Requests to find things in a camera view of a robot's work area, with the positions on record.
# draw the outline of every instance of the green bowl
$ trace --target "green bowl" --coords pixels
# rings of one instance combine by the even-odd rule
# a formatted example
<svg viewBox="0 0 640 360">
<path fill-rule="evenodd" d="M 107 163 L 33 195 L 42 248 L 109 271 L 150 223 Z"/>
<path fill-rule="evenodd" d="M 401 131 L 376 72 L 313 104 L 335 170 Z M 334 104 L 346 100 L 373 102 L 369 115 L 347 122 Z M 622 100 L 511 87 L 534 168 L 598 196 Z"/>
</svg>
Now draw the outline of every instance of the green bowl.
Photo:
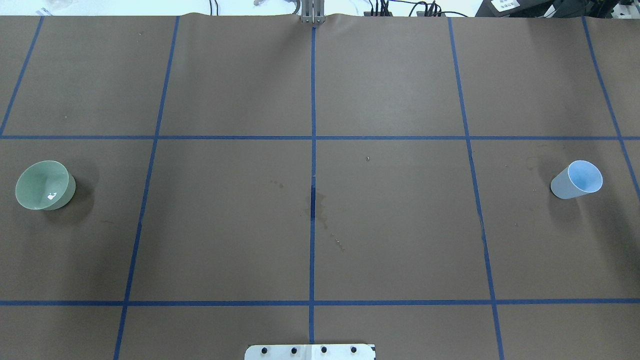
<svg viewBox="0 0 640 360">
<path fill-rule="evenodd" d="M 67 168 L 53 160 L 31 165 L 15 184 L 15 198 L 31 210 L 55 210 L 66 205 L 76 192 L 76 180 Z"/>
</svg>

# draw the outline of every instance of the white background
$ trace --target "white background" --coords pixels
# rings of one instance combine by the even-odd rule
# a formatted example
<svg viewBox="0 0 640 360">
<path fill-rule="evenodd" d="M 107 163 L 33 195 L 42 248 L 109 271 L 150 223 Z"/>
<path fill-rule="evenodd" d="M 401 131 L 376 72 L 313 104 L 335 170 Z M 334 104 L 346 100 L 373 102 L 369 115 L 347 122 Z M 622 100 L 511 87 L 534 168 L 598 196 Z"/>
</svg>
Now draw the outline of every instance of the white background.
<svg viewBox="0 0 640 360">
<path fill-rule="evenodd" d="M 220 15 L 280 15 L 292 13 L 296 8 L 294 0 L 262 0 L 258 6 L 254 6 L 253 1 L 218 0 Z M 482 0 L 438 0 L 437 3 L 443 11 L 474 16 Z M 412 7 L 411 4 L 393 1 L 389 4 L 394 16 L 407 16 Z M 209 0 L 0 0 L 0 15 L 38 15 L 37 11 L 43 12 L 41 8 L 46 8 L 53 15 L 184 15 L 192 12 L 208 15 Z M 362 16 L 370 9 L 369 0 L 324 1 L 327 15 L 344 13 Z M 418 5 L 416 10 L 423 11 L 424 6 Z"/>
</svg>

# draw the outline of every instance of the metal bracket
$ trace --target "metal bracket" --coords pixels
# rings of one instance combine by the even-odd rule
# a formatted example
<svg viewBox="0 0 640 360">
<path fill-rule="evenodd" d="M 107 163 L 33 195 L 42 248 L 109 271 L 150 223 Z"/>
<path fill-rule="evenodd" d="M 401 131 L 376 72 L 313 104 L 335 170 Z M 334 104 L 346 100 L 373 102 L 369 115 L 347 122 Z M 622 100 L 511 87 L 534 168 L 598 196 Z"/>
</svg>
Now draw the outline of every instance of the metal bracket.
<svg viewBox="0 0 640 360">
<path fill-rule="evenodd" d="M 324 22 L 324 0 L 302 0 L 300 19 L 307 24 Z"/>
<path fill-rule="evenodd" d="M 376 360 L 369 344 L 253 345 L 244 360 Z"/>
</svg>

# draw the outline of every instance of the blue tape line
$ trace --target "blue tape line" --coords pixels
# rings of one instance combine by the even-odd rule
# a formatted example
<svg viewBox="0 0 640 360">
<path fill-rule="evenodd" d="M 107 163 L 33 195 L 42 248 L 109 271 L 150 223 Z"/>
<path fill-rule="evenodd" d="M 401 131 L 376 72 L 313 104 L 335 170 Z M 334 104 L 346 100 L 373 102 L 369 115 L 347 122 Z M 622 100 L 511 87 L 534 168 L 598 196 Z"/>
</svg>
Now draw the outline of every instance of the blue tape line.
<svg viewBox="0 0 640 360">
<path fill-rule="evenodd" d="M 498 305 L 554 304 L 640 304 L 640 299 L 511 299 L 497 300 Z"/>
<path fill-rule="evenodd" d="M 491 305 L 492 300 L 316 300 L 316 306 L 461 306 Z"/>
<path fill-rule="evenodd" d="M 33 53 L 33 48 L 36 46 L 36 41 L 38 40 L 38 35 L 40 34 L 40 29 L 42 29 L 42 23 L 44 22 L 44 16 L 40 17 L 40 21 L 38 21 L 38 27 L 36 28 L 35 34 L 33 34 L 33 39 L 31 40 L 31 45 L 29 46 L 29 51 L 27 51 L 27 56 L 24 59 L 24 63 L 22 63 L 22 68 L 20 69 L 20 74 L 18 75 L 18 80 L 15 82 L 15 87 L 13 88 L 13 93 L 11 94 L 11 99 L 9 100 L 9 105 L 6 107 L 6 112 L 4 113 L 4 118 L 2 120 L 2 125 L 0 125 L 0 135 L 4 133 L 4 128 L 6 127 L 7 121 L 9 121 L 9 115 L 11 115 L 11 108 L 13 107 L 13 102 L 15 101 L 15 97 L 18 95 L 18 90 L 20 90 L 20 84 L 22 83 L 22 78 L 24 77 L 24 72 L 27 70 L 27 65 L 29 64 L 29 59 L 31 59 L 31 54 Z"/>
<path fill-rule="evenodd" d="M 382 136 L 382 135 L 346 135 L 346 136 L 317 136 L 318 140 L 464 140 L 464 136 Z"/>
<path fill-rule="evenodd" d="M 627 168 L 629 169 L 629 174 L 631 175 L 631 181 L 633 182 L 634 188 L 636 189 L 636 195 L 638 197 L 638 200 L 640 200 L 640 186 L 638 185 L 634 168 L 631 165 L 631 159 L 629 158 L 629 154 L 627 153 L 627 147 L 625 146 L 625 141 L 622 138 L 622 133 L 620 132 L 620 126 L 618 125 L 618 120 L 616 119 L 616 114 L 613 112 L 613 106 L 611 105 L 611 100 L 609 99 L 609 93 L 607 92 L 607 87 L 604 85 L 604 80 L 602 79 L 602 74 L 600 73 L 598 60 L 596 59 L 596 54 L 593 51 L 593 44 L 591 43 L 591 35 L 589 34 L 587 19 L 584 16 L 582 17 L 582 27 L 584 28 L 584 34 L 586 35 L 586 38 L 587 38 L 587 45 L 589 46 L 589 52 L 591 53 L 591 59 L 593 60 L 593 66 L 596 69 L 596 75 L 598 76 L 600 87 L 602 88 L 604 100 L 607 103 L 607 108 L 609 109 L 609 115 L 611 116 L 613 127 L 616 129 L 616 134 L 618 134 L 618 140 L 620 141 L 620 148 L 622 149 L 622 154 L 624 155 L 625 161 L 627 162 Z"/>
<path fill-rule="evenodd" d="M 127 308 L 129 303 L 129 297 L 131 296 L 131 284 L 133 282 L 133 273 L 136 269 L 136 258 L 138 256 L 138 247 L 140 245 L 140 234 L 142 233 L 142 220 L 145 216 L 145 210 L 147 208 L 147 197 L 149 194 L 149 184 L 151 183 L 151 175 L 154 169 L 154 161 L 156 158 L 156 149 L 158 143 L 158 136 L 160 135 L 160 126 L 162 124 L 162 115 L 164 111 L 164 101 L 166 99 L 166 91 L 169 86 L 169 78 L 171 76 L 171 65 L 173 62 L 173 52 L 175 50 L 175 40 L 178 35 L 178 25 L 180 24 L 180 17 L 175 17 L 175 24 L 173 26 L 173 38 L 171 40 L 171 50 L 169 51 L 169 60 L 166 66 L 166 74 L 164 75 L 164 85 L 162 90 L 162 96 L 160 98 L 160 106 L 158 108 L 158 118 L 156 121 L 156 135 L 154 143 L 151 148 L 151 156 L 149 157 L 149 166 L 147 169 L 147 178 L 145 180 L 145 189 L 142 194 L 142 205 L 140 206 L 140 215 L 138 217 L 138 228 L 136 230 L 136 239 L 133 243 L 133 251 L 131 253 L 131 262 L 129 264 L 129 275 L 127 276 L 127 287 L 125 289 L 124 304 L 122 305 L 122 314 L 120 315 L 120 326 L 118 328 L 118 337 L 116 339 L 116 347 L 113 352 L 113 359 L 118 360 L 120 357 L 120 346 L 122 345 L 122 335 L 124 333 L 124 325 L 127 319 Z"/>
<path fill-rule="evenodd" d="M 209 306 L 209 307 L 245 307 L 245 306 L 309 306 L 306 300 L 266 300 L 266 301 L 130 301 L 129 306 Z"/>
<path fill-rule="evenodd" d="M 143 300 L 127 307 L 250 307 L 250 306 L 489 306 L 490 299 L 475 300 Z M 497 305 L 640 304 L 640 298 L 502 299 Z M 0 300 L 0 306 L 123 306 L 124 301 L 101 300 Z"/>
<path fill-rule="evenodd" d="M 2 135 L 6 140 L 153 140 L 154 135 Z M 471 140 L 618 140 L 617 136 L 469 136 Z M 159 135 L 158 140 L 313 140 L 309 135 Z M 463 135 L 330 135 L 316 140 L 466 140 Z M 640 136 L 623 136 L 624 140 L 640 140 Z"/>
<path fill-rule="evenodd" d="M 309 343 L 315 341 L 316 299 L 316 27 L 311 28 L 311 200 L 309 211 Z"/>
<path fill-rule="evenodd" d="M 0 306 L 122 306 L 124 301 L 0 300 Z"/>
<path fill-rule="evenodd" d="M 3 135 L 7 140 L 153 140 L 153 135 Z"/>
<path fill-rule="evenodd" d="M 482 231 L 482 243 L 484 247 L 484 267 L 486 268 L 486 278 L 489 284 L 489 295 L 492 300 L 493 311 L 493 325 L 495 327 L 495 338 L 498 345 L 498 355 L 500 360 L 504 360 L 504 348 L 502 346 L 502 332 L 500 331 L 500 320 L 498 317 L 498 306 L 495 302 L 495 290 L 493 288 L 493 275 L 491 271 L 491 261 L 489 258 L 489 246 L 486 242 L 486 231 L 484 230 L 484 217 L 482 214 L 482 205 L 480 203 L 480 191 L 478 190 L 478 183 L 476 177 L 476 165 L 474 163 L 473 150 L 471 148 L 471 138 L 469 135 L 469 126 L 467 122 L 467 110 L 465 108 L 465 98 L 462 93 L 462 81 L 460 79 L 460 68 L 458 66 L 458 54 L 456 52 L 456 41 L 453 35 L 453 24 L 451 18 L 448 17 L 449 23 L 449 36 L 451 38 L 451 52 L 453 53 L 453 65 L 456 71 L 456 82 L 458 84 L 458 97 L 460 98 L 460 111 L 462 113 L 462 123 L 465 128 L 465 136 L 467 138 L 467 154 L 469 157 L 469 167 L 471 169 L 471 180 L 474 185 L 474 195 L 476 197 L 476 210 L 480 219 L 480 228 Z"/>
<path fill-rule="evenodd" d="M 269 135 L 161 135 L 160 140 L 311 140 L 311 136 Z"/>
<path fill-rule="evenodd" d="M 615 136 L 469 136 L 471 140 L 617 140 Z"/>
</svg>

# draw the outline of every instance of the cup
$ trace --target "cup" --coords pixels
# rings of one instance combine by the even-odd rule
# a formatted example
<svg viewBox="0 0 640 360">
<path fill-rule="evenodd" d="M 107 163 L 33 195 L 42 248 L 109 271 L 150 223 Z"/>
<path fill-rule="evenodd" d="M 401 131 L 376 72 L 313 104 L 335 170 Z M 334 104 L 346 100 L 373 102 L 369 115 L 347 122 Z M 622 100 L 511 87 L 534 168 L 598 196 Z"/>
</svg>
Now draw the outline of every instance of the cup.
<svg viewBox="0 0 640 360">
<path fill-rule="evenodd" d="M 67 168 L 53 160 L 35 163 L 15 184 L 15 198 L 31 210 L 55 210 L 66 205 L 76 192 L 76 180 Z"/>
<path fill-rule="evenodd" d="M 551 191 L 560 199 L 595 193 L 601 187 L 602 174 L 594 164 L 584 160 L 570 163 L 551 181 Z"/>
</svg>

